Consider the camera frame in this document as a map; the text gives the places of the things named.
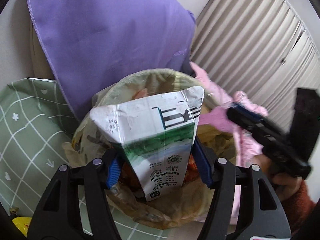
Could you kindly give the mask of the right hand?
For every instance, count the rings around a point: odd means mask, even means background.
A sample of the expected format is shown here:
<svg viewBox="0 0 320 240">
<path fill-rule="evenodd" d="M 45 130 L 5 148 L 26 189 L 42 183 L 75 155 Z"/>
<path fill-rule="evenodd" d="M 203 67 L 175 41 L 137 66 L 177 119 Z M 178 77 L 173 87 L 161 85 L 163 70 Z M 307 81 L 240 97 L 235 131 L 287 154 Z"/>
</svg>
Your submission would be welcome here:
<svg viewBox="0 0 320 240">
<path fill-rule="evenodd" d="M 273 161 L 264 154 L 256 155 L 253 161 L 260 166 L 270 183 L 276 185 L 275 192 L 280 201 L 289 199 L 299 190 L 302 183 L 301 177 L 280 173 Z"/>
</svg>

